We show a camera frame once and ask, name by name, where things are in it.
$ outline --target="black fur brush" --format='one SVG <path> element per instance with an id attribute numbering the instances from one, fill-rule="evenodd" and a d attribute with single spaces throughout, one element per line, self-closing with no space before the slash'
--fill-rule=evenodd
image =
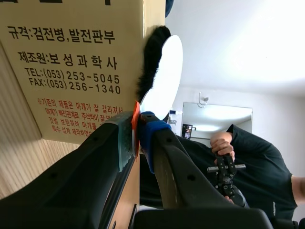
<path id="1" fill-rule="evenodd" d="M 144 48 L 143 74 L 139 78 L 137 97 L 141 103 L 145 94 L 152 88 L 153 80 L 159 67 L 162 56 L 162 47 L 165 41 L 171 36 L 166 26 L 157 27 L 147 40 Z"/>

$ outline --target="hand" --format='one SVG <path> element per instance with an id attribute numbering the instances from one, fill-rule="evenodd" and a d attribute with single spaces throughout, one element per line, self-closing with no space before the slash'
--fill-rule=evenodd
<path id="1" fill-rule="evenodd" d="M 223 138 L 219 138 L 211 142 L 212 152 L 218 153 L 219 156 L 230 154 L 233 161 L 235 161 L 235 152 L 233 146 Z"/>
<path id="2" fill-rule="evenodd" d="M 233 200 L 231 200 L 228 196 L 225 196 L 224 198 L 226 198 L 230 203 L 234 204 Z"/>

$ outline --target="mirror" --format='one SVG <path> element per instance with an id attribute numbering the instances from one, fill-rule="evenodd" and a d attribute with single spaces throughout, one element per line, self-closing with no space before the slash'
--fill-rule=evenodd
<path id="1" fill-rule="evenodd" d="M 252 132 L 252 108 L 195 103 L 183 104 L 182 137 L 208 147 L 213 134 L 226 131 L 231 124 Z"/>

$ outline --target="blue gripper part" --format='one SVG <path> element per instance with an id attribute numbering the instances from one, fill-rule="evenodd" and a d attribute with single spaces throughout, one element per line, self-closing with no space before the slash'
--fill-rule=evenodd
<path id="1" fill-rule="evenodd" d="M 143 112 L 142 114 L 154 115 L 153 112 Z M 155 131 L 163 130 L 163 129 L 171 130 L 172 128 L 165 121 L 161 121 L 161 120 L 154 121 L 154 122 L 148 122 L 145 125 L 140 126 L 139 139 L 140 139 L 141 147 L 144 149 L 144 153 L 146 156 L 146 160 L 148 162 L 149 170 L 153 174 L 154 174 L 153 153 L 151 151 L 152 135 Z"/>

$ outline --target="wooden surface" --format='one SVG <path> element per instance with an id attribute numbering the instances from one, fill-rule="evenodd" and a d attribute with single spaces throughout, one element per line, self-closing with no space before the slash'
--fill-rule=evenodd
<path id="1" fill-rule="evenodd" d="M 77 147 L 41 138 L 0 44 L 0 198 L 24 187 Z"/>
<path id="2" fill-rule="evenodd" d="M 128 176 L 124 190 L 122 192 L 116 211 L 112 218 L 110 229 L 116 221 L 115 229 L 127 229 L 134 204 L 140 202 L 140 157 L 134 162 L 133 167 Z"/>

